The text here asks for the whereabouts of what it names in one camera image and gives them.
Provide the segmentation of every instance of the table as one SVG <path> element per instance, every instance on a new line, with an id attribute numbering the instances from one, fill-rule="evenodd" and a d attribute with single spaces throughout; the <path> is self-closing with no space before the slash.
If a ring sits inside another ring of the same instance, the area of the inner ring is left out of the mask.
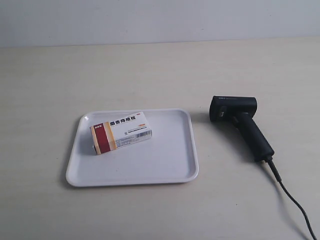
<path id="1" fill-rule="evenodd" d="M 283 183 L 320 235 L 320 37 L 0 49 L 0 235 L 46 240 L 301 240 L 305 220 L 213 95 L 253 96 Z M 199 160 L 186 184 L 73 188 L 82 115 L 183 108 Z"/>

